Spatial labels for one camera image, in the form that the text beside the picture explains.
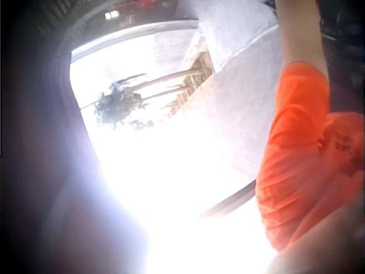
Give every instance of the sky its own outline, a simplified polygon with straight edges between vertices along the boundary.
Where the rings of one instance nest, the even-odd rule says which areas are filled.
[[[152,49],[150,35],[72,63],[71,85],[79,106],[108,90],[103,58],[113,59],[113,69],[126,78],[153,69]],[[242,187],[224,143],[204,122],[180,116],[134,132],[98,127],[93,107],[82,115],[106,184],[151,236],[148,274],[262,273],[275,252],[266,241],[255,199],[221,219],[192,221]]]

